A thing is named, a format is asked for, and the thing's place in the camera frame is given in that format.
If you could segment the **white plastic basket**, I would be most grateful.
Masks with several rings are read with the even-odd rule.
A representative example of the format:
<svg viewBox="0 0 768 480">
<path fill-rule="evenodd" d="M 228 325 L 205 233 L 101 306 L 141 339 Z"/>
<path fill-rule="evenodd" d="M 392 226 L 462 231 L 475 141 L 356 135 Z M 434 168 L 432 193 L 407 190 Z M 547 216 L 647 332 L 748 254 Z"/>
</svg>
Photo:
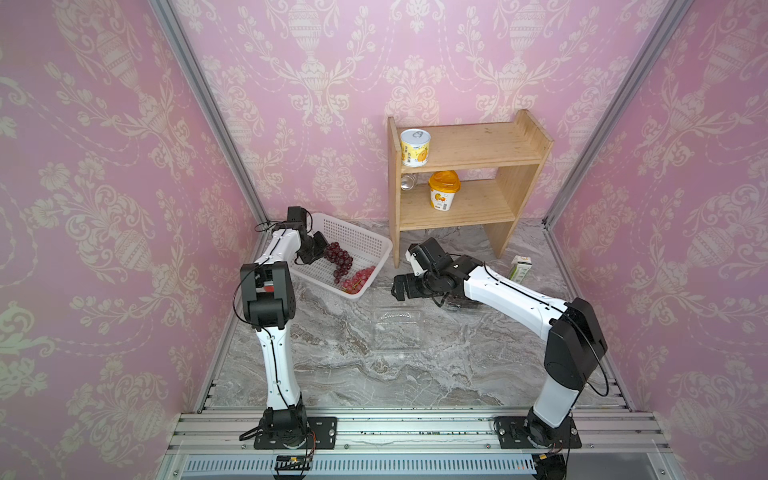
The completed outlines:
<svg viewBox="0 0 768 480">
<path fill-rule="evenodd" d="M 382 235 L 326 214 L 315 213 L 312 217 L 312 232 L 321 232 L 329 244 L 338 242 L 352 256 L 354 260 L 353 265 L 350 272 L 338 284 L 333 279 L 334 266 L 324 257 L 311 265 L 297 265 L 293 261 L 291 264 L 291 274 L 308 281 L 314 286 L 336 293 L 347 300 L 359 299 L 372 285 L 373 280 L 380 273 L 386 260 L 389 258 L 392 242 Z M 375 271 L 361 292 L 350 295 L 342 290 L 342 282 L 344 280 L 350 278 L 358 270 L 371 266 L 375 267 Z"/>
</svg>

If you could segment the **green white milk carton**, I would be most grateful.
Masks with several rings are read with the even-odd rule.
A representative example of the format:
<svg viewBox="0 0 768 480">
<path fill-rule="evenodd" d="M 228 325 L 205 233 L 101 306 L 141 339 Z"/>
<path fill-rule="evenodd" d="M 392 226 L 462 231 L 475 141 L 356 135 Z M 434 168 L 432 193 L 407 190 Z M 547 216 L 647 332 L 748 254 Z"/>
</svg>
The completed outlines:
<svg viewBox="0 0 768 480">
<path fill-rule="evenodd" d="M 513 258 L 509 278 L 516 283 L 522 283 L 531 268 L 532 259 L 530 257 L 516 255 Z"/>
</svg>

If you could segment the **small glass jar on shelf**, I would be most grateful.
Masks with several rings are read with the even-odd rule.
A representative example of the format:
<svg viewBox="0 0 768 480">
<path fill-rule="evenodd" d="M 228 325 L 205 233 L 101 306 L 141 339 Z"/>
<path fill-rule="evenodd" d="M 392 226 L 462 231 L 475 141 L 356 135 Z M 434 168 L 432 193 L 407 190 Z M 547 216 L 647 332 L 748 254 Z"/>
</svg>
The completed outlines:
<svg viewBox="0 0 768 480">
<path fill-rule="evenodd" d="M 400 177 L 400 188 L 403 191 L 412 190 L 418 182 L 418 176 L 416 174 L 403 174 Z"/>
</svg>

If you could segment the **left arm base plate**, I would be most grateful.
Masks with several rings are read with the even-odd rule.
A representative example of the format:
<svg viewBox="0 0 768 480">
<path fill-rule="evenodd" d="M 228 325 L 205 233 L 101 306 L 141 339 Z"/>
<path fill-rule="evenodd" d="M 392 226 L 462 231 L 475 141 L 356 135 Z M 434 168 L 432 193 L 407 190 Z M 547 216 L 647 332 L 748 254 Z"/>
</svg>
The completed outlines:
<svg viewBox="0 0 768 480">
<path fill-rule="evenodd" d="M 263 418 L 252 441 L 256 450 L 333 450 L 336 444 L 336 417 L 268 420 Z"/>
</svg>

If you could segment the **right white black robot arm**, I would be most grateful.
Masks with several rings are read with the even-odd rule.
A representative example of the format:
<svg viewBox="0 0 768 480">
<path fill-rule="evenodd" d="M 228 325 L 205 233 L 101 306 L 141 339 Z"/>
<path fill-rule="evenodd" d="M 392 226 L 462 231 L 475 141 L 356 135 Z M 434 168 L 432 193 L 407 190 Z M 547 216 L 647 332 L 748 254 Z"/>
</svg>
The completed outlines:
<svg viewBox="0 0 768 480">
<path fill-rule="evenodd" d="M 409 247 L 408 274 L 394 277 L 398 301 L 426 298 L 442 306 L 450 296 L 494 308 L 545 341 L 546 379 L 518 430 L 539 448 L 561 448 L 571 435 L 570 414 L 608 345 L 593 306 L 576 297 L 554 298 L 524 287 L 468 255 L 452 255 L 429 238 Z"/>
</svg>

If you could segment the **aluminium rail frame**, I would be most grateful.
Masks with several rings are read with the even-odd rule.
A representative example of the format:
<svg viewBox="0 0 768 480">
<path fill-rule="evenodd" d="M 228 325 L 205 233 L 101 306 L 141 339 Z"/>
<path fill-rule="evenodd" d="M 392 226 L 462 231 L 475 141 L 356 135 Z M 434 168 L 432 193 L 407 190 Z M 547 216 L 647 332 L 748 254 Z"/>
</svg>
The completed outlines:
<svg viewBox="0 0 768 480">
<path fill-rule="evenodd" d="M 239 435 L 253 409 L 209 409 L 177 422 L 161 479 L 680 479 L 680 463 L 654 415 L 576 409 L 579 449 L 502 449 L 495 417 L 507 408 L 315 408 L 336 417 L 333 450 L 256 450 Z"/>
</svg>

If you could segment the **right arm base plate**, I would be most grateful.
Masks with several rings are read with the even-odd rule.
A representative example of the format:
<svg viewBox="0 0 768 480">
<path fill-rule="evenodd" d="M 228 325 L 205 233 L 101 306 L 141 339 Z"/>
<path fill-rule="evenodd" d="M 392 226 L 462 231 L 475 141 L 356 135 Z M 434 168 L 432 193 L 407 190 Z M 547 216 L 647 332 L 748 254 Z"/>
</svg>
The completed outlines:
<svg viewBox="0 0 768 480">
<path fill-rule="evenodd" d="M 570 416 L 557 428 L 528 416 L 495 417 L 492 427 L 502 449 L 558 451 L 582 447 L 574 419 Z"/>
</svg>

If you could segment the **pink red grape bunch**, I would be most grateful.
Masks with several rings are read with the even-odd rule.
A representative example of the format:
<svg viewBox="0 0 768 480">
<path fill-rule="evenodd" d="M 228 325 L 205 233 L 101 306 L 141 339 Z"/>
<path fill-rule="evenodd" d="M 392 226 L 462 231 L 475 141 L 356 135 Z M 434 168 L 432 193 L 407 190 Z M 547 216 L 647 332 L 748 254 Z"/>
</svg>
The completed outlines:
<svg viewBox="0 0 768 480">
<path fill-rule="evenodd" d="M 342 290 L 350 295 L 361 292 L 374 271 L 374 266 L 358 270 L 350 278 L 342 282 Z"/>
</svg>

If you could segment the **wooden two-tier shelf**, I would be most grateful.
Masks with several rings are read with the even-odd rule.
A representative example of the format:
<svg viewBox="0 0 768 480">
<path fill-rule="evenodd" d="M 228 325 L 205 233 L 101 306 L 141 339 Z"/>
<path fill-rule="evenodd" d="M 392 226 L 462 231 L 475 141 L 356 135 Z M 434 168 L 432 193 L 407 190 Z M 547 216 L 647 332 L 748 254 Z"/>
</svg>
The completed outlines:
<svg viewBox="0 0 768 480">
<path fill-rule="evenodd" d="M 393 117 L 387 118 L 386 127 L 393 264 L 398 267 L 403 258 L 403 232 L 476 225 L 484 228 L 494 254 L 502 257 L 554 146 L 538 119 L 528 110 L 519 110 L 511 122 L 426 126 L 431 141 L 422 167 L 402 162 L 400 134 L 405 129 Z M 493 169 L 495 176 L 463 181 L 447 212 L 430 206 L 428 185 L 401 188 L 405 174 L 483 169 Z"/>
</svg>

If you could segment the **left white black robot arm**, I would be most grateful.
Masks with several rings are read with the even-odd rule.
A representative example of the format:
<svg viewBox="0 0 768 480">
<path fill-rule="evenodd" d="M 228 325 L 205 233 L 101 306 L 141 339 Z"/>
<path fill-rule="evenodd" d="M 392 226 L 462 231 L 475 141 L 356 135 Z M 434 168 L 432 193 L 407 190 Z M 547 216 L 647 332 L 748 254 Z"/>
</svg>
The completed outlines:
<svg viewBox="0 0 768 480">
<path fill-rule="evenodd" d="M 253 263 L 240 267 L 232 307 L 237 320 L 255 331 L 261 347 L 267 381 L 267 406 L 257 426 L 241 433 L 256 448 L 314 448 L 312 430 L 295 376 L 290 346 L 290 321 L 296 314 L 296 296 L 289 262 L 311 263 L 322 255 L 317 238 L 298 220 L 279 222 L 271 241 Z"/>
</svg>

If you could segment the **orange lid white cup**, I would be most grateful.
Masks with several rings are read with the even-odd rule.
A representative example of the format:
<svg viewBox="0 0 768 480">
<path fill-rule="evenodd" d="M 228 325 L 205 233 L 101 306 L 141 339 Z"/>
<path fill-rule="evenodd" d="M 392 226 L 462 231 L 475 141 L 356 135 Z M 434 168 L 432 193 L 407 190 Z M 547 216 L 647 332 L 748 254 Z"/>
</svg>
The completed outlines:
<svg viewBox="0 0 768 480">
<path fill-rule="evenodd" d="M 429 178 L 429 187 L 432 207 L 437 211 L 447 212 L 461 189 L 461 180 L 453 170 L 439 171 Z"/>
</svg>

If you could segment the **yellow white can on shelf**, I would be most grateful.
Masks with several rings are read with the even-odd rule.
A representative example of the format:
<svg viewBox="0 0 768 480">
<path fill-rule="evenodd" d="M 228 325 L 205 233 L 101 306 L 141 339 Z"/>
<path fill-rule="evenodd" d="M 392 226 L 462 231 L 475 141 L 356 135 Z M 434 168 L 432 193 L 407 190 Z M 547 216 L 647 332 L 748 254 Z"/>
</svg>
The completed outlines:
<svg viewBox="0 0 768 480">
<path fill-rule="evenodd" d="M 427 164 L 431 135 L 423 129 L 406 129 L 400 133 L 402 163 L 418 168 Z"/>
</svg>

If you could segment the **dark red grape bunch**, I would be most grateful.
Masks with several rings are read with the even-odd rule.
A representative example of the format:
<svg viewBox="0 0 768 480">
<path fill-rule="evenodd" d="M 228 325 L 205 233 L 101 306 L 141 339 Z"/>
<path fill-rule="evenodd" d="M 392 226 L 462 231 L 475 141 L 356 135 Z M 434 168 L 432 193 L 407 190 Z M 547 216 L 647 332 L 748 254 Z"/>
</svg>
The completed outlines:
<svg viewBox="0 0 768 480">
<path fill-rule="evenodd" d="M 332 242 L 326 247 L 324 258 L 334 266 L 333 279 L 336 284 L 350 272 L 354 262 L 350 253 L 338 242 Z"/>
</svg>

